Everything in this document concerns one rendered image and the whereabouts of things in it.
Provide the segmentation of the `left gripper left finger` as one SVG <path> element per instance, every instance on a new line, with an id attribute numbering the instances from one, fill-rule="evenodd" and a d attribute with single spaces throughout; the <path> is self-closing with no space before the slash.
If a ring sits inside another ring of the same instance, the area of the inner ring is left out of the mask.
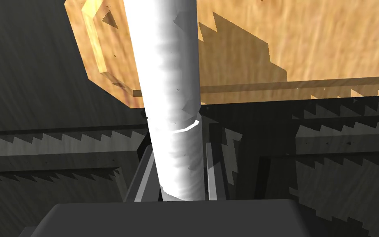
<path id="1" fill-rule="evenodd" d="M 139 163 L 127 191 L 125 202 L 157 202 L 160 185 L 152 145 L 149 145 Z"/>

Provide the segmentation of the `white cylindrical bar handle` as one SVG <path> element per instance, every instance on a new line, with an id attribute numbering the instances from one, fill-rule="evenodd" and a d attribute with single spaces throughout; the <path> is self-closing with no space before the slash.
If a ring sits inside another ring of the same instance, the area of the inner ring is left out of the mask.
<path id="1" fill-rule="evenodd" d="M 197 1 L 123 2 L 163 200 L 205 200 Z"/>

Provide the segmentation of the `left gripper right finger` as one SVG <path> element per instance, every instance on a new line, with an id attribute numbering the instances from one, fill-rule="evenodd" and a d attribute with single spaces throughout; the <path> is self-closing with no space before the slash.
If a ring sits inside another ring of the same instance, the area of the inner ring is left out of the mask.
<path id="1" fill-rule="evenodd" d="M 226 169 L 221 143 L 206 143 L 208 199 L 226 200 Z"/>

